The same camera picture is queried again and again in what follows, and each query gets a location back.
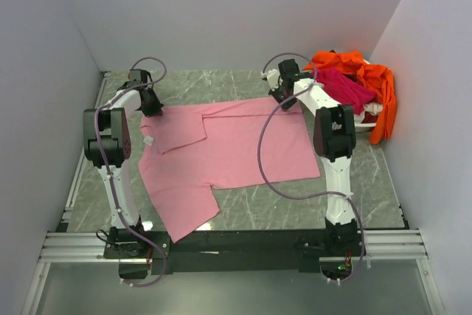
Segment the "light pink t shirt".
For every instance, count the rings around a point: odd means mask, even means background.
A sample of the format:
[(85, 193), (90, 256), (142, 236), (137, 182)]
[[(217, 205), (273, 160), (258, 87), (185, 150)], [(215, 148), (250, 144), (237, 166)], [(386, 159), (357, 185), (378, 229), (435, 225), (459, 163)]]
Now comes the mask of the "light pink t shirt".
[(213, 188), (320, 176), (300, 105), (275, 106), (266, 97), (170, 106), (142, 118), (139, 173), (172, 241), (219, 213)]

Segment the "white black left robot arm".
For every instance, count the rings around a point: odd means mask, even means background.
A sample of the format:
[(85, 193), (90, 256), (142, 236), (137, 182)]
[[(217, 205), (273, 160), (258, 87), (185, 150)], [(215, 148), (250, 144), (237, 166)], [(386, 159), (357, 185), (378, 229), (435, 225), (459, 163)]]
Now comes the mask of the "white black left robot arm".
[(140, 111), (145, 117), (162, 115), (163, 104), (153, 90), (150, 72), (131, 69), (128, 80), (99, 108), (83, 112), (83, 149), (100, 174), (111, 208), (111, 228), (104, 232), (106, 246), (139, 257), (153, 247), (145, 237), (134, 204), (128, 175), (132, 144), (128, 118)]

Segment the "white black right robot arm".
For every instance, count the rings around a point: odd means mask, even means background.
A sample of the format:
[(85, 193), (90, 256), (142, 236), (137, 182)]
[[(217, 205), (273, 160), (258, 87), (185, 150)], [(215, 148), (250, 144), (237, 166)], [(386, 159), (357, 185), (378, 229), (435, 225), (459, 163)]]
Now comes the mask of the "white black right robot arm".
[(313, 146), (323, 164), (327, 189), (324, 248), (340, 255), (359, 242), (350, 204), (350, 166), (356, 146), (353, 108), (331, 98), (316, 82), (316, 73), (302, 72), (294, 59), (263, 72), (263, 79), (282, 110), (301, 102), (314, 117)]

